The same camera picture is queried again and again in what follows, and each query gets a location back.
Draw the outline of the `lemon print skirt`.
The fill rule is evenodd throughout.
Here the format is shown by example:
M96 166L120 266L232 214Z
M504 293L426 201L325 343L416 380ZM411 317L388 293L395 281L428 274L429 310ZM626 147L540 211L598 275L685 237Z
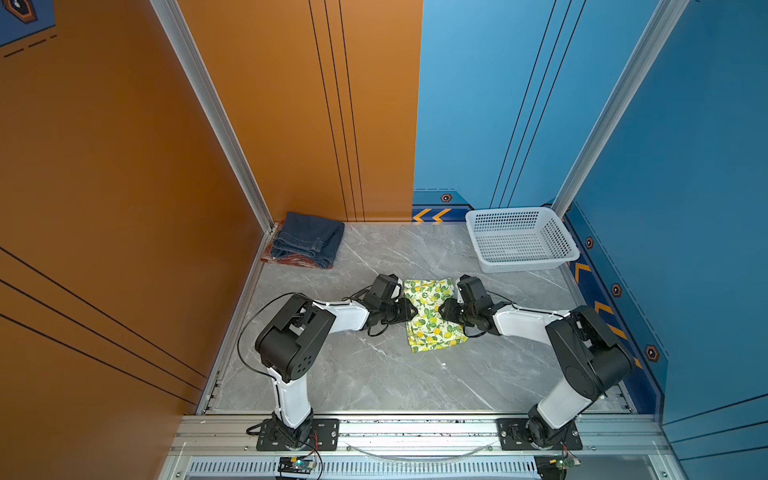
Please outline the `lemon print skirt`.
M447 349L468 341L460 325L448 322L439 307L455 298L450 279L405 280L405 297L417 309L417 315L406 323L406 336L413 353Z

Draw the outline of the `white plastic laundry basket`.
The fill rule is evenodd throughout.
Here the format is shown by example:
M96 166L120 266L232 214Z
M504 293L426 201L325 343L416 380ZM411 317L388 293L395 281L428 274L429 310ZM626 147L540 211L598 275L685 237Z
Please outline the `white plastic laundry basket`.
M487 274L557 269L580 257L563 221L547 207L473 210L465 223Z

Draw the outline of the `dark blue denim skirt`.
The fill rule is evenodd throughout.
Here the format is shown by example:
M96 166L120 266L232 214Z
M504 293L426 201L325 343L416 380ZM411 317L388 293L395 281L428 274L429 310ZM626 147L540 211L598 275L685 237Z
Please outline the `dark blue denim skirt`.
M322 269L330 269L344 235L345 224L322 217L288 212L270 255L275 260L301 256Z

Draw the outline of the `red plaid skirt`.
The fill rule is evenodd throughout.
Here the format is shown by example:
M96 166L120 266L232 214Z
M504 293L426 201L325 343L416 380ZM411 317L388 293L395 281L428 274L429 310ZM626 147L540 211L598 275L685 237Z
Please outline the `red plaid skirt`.
M294 254L294 253L284 258L275 258L271 255L270 252L267 252L262 255L260 260L265 263L296 266L300 268L309 268L309 269L317 268L317 264L312 259L299 254Z

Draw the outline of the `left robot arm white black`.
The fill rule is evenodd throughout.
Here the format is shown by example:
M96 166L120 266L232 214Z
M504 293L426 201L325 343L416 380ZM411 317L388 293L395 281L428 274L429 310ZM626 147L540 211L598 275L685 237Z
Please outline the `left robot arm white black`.
M407 323L418 313L402 281L380 274L373 283L339 301L314 300L291 293L261 331L255 350L274 386L276 406L267 425L290 449L312 444L313 409L307 375L331 334L369 333Z

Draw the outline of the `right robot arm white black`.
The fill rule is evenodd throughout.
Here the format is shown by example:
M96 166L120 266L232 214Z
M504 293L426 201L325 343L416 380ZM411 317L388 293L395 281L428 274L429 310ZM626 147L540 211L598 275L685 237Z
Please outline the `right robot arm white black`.
M493 300L482 281L464 275L458 296L438 312L451 323L495 336L520 337L552 348L562 379L528 412L524 431L537 449L565 443L576 418L622 382L635 368L621 338L589 307L544 310L522 307L506 298Z

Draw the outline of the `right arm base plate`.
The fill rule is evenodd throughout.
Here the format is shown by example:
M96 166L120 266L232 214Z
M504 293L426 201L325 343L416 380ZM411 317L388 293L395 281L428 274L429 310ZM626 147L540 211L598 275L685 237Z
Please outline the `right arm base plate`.
M543 420L528 418L499 418L495 424L505 451L583 449L574 421L559 429L552 429Z

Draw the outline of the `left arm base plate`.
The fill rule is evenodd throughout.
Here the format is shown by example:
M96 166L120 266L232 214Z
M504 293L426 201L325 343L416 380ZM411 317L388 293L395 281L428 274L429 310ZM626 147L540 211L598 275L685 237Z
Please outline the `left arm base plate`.
M258 451L335 451L340 421L336 418L308 418L296 428L289 428L278 418L263 421L258 428Z

